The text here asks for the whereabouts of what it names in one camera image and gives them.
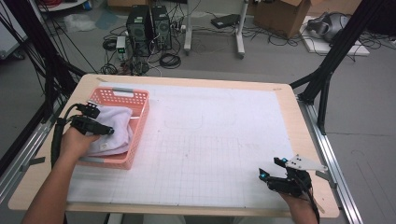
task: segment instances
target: cardboard box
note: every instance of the cardboard box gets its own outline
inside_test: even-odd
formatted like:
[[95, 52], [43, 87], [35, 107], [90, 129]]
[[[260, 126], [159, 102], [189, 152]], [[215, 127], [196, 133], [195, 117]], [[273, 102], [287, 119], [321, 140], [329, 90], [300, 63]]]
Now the cardboard box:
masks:
[[257, 4], [254, 3], [254, 0], [248, 0], [247, 15], [254, 16], [254, 14], [256, 14], [256, 7]]
[[341, 12], [353, 15], [361, 0], [326, 0], [317, 6], [309, 8], [308, 15], [318, 17], [323, 12]]
[[297, 35], [311, 7], [321, 0], [276, 0], [260, 2], [254, 15], [254, 24], [287, 39]]
[[131, 7], [133, 5], [151, 6], [151, 0], [107, 0], [107, 5], [110, 7]]

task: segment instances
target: white paper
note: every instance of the white paper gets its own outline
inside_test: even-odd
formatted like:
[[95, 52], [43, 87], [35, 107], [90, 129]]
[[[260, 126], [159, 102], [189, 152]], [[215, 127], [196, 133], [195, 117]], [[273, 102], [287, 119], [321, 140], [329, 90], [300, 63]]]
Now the white paper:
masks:
[[69, 202], [287, 208], [258, 178], [293, 157], [273, 92], [101, 85], [148, 91], [148, 119], [132, 169], [76, 167]]

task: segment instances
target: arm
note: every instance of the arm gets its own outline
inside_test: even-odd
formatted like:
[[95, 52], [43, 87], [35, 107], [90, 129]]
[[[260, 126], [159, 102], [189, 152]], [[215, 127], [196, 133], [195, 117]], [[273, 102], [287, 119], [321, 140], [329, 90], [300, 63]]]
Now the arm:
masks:
[[27, 210], [22, 223], [64, 223], [67, 192], [78, 158], [99, 136], [85, 136], [75, 128], [64, 134], [61, 154]]
[[279, 194], [288, 204], [291, 217], [296, 224], [318, 224], [317, 217], [315, 216], [310, 202], [286, 194]]

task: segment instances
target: computer tower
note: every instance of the computer tower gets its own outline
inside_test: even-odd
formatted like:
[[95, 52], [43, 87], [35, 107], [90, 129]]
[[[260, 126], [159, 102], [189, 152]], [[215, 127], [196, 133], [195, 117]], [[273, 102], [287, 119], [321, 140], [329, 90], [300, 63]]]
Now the computer tower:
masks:
[[154, 38], [149, 6], [134, 5], [126, 22], [134, 56], [150, 55], [149, 43]]
[[154, 27], [154, 38], [157, 49], [171, 49], [172, 37], [170, 21], [165, 6], [151, 8], [152, 22]]

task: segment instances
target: gray floor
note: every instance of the gray floor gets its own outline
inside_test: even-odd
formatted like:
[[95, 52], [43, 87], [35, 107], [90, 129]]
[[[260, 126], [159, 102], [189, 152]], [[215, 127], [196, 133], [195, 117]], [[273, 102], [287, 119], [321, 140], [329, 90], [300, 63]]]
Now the gray floor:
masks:
[[[67, 10], [65, 14], [81, 12]], [[94, 68], [104, 63], [102, 37], [123, 25], [125, 17], [115, 16], [96, 8], [86, 12], [101, 28], [73, 33], [70, 37], [87, 56]], [[195, 24], [210, 26], [210, 17], [195, 19]], [[69, 59], [83, 70], [92, 69], [64, 40]], [[185, 77], [254, 82], [291, 83], [313, 72], [323, 60], [308, 53], [303, 43], [297, 47], [275, 46], [267, 35], [245, 38], [246, 56], [240, 60], [231, 35], [209, 32], [193, 34], [192, 52], [179, 53], [178, 69], [159, 68], [148, 72], [150, 77]], [[396, 151], [396, 121], [394, 96], [396, 84], [396, 50], [382, 47], [369, 49], [369, 57], [345, 58], [332, 78], [326, 129], [334, 154], [357, 204], [364, 223], [394, 223], [396, 219], [396, 180], [392, 168]], [[303, 88], [295, 90], [300, 93]], [[43, 96], [32, 65], [28, 60], [0, 62], [0, 156], [12, 144], [27, 121], [41, 105]], [[0, 222], [18, 223], [23, 212], [7, 208], [8, 197], [0, 205]], [[106, 214], [69, 213], [70, 223], [102, 223]], [[140, 215], [129, 215], [123, 223], [140, 223]], [[187, 217], [188, 223], [228, 223], [227, 217]], [[268, 223], [290, 223], [286, 219]], [[346, 223], [343, 216], [324, 219], [322, 223]]]

